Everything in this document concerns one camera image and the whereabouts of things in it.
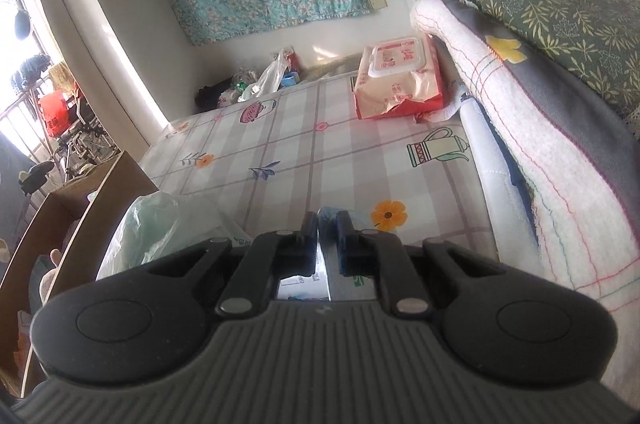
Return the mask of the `brown cardboard box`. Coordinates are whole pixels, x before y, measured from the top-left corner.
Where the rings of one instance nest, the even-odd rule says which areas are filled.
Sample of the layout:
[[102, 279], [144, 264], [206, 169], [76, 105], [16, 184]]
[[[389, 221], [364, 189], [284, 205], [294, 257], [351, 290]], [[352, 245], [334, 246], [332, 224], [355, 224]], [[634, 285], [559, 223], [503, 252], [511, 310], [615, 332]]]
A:
[[1, 381], [11, 395], [26, 394], [42, 379], [28, 340], [18, 336], [18, 314], [33, 313], [28, 282], [37, 258], [55, 248], [62, 253], [50, 296], [93, 281], [126, 210], [155, 191], [134, 158], [122, 152], [47, 195], [1, 282]]

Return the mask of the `grey white quilt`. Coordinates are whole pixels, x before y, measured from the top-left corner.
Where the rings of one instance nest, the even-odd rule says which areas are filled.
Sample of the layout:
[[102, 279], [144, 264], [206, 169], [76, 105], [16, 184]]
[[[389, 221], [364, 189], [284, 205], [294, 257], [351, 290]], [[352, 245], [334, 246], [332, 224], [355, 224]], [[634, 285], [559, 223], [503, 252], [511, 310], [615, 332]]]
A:
[[605, 384], [639, 401], [639, 145], [562, 66], [467, 0], [418, 0], [468, 98], [471, 139], [499, 146], [510, 176], [488, 198], [500, 262], [597, 300], [618, 329]]

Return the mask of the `white plastic shopping bag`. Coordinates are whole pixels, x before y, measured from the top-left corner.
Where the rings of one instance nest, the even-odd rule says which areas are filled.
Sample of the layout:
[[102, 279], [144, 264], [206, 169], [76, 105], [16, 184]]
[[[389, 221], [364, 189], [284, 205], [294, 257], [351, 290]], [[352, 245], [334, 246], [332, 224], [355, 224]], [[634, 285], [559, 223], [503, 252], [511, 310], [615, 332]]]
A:
[[252, 242], [212, 194], [174, 196], [157, 191], [140, 196], [118, 224], [96, 277], [111, 277], [216, 238], [226, 238], [234, 246]]

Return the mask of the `green leaf pattern pillow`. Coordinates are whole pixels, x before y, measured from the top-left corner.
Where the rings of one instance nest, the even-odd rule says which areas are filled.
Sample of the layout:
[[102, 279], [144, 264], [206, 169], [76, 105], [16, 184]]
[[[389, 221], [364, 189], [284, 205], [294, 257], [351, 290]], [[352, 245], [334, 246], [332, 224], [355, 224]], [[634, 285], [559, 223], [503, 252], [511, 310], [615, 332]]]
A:
[[481, 0], [639, 131], [639, 0]]

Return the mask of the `red white wipes pack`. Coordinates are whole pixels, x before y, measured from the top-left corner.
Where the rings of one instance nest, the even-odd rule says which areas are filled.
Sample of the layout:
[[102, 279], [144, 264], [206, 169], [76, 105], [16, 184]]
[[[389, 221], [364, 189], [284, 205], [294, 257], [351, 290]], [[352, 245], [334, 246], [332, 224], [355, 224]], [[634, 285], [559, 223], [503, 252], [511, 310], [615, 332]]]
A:
[[442, 110], [446, 92], [431, 37], [416, 34], [365, 46], [352, 94], [360, 120]]

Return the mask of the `red plastic bag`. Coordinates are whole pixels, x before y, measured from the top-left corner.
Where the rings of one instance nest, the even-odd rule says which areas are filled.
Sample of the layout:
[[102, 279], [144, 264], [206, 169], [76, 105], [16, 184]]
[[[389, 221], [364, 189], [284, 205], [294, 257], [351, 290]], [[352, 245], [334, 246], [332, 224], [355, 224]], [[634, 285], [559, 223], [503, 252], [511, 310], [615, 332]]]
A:
[[55, 90], [41, 96], [38, 100], [47, 135], [58, 138], [70, 127], [70, 114], [64, 92]]

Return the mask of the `white plastic bag on floor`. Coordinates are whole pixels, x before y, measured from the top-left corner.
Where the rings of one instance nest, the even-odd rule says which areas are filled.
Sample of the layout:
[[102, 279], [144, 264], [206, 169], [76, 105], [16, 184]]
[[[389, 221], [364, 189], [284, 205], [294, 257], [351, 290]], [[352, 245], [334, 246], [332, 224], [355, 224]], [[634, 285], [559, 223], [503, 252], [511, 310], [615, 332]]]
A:
[[281, 50], [277, 58], [260, 74], [258, 81], [244, 89], [244, 92], [239, 96], [239, 102], [247, 102], [273, 94], [279, 89], [286, 72], [288, 72], [288, 58], [286, 58], [285, 51]]

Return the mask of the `wheelchair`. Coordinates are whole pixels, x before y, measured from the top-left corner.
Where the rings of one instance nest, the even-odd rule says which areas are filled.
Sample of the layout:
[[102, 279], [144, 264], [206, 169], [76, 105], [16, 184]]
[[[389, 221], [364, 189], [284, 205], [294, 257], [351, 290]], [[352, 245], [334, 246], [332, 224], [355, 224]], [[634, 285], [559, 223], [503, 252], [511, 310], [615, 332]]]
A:
[[70, 126], [54, 145], [54, 158], [65, 182], [87, 175], [120, 153], [84, 96], [68, 100], [67, 105]]

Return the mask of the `wall power socket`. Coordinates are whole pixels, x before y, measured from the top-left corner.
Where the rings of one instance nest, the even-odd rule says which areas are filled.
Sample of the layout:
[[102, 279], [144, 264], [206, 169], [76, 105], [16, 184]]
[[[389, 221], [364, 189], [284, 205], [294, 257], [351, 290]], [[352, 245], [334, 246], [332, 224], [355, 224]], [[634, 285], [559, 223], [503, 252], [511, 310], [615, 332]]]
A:
[[373, 10], [378, 11], [387, 7], [387, 0], [369, 0]]

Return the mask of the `grey circle pattern cloth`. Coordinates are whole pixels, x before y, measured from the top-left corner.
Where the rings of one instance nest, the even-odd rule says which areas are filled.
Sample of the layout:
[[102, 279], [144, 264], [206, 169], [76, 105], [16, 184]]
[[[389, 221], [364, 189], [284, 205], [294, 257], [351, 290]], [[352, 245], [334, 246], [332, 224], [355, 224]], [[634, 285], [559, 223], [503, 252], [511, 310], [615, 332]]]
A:
[[27, 199], [18, 180], [20, 173], [29, 170], [34, 163], [3, 134], [0, 135], [0, 205], [1, 239], [14, 248], [18, 239], [18, 226], [24, 217]]

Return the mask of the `pink round plush toy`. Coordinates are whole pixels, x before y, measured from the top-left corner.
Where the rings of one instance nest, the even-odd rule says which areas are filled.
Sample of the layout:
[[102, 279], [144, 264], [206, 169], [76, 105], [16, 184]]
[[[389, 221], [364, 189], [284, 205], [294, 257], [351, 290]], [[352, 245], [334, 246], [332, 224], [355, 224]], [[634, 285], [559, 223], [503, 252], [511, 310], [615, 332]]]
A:
[[58, 248], [54, 248], [49, 253], [50, 268], [42, 276], [39, 282], [39, 296], [40, 296], [41, 303], [43, 304], [47, 301], [50, 295], [52, 283], [54, 282], [56, 276], [58, 275], [58, 266], [61, 265], [62, 257], [63, 257], [63, 253]]

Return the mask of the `black bag on floor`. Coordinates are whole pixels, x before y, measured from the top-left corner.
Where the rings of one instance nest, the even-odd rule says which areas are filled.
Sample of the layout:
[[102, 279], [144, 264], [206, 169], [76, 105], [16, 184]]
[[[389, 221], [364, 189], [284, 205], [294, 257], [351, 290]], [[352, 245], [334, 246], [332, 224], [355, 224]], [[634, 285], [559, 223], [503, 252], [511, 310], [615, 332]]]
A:
[[222, 80], [215, 85], [207, 85], [198, 90], [194, 97], [195, 112], [204, 113], [225, 108], [236, 103], [238, 94], [233, 87], [232, 78]]

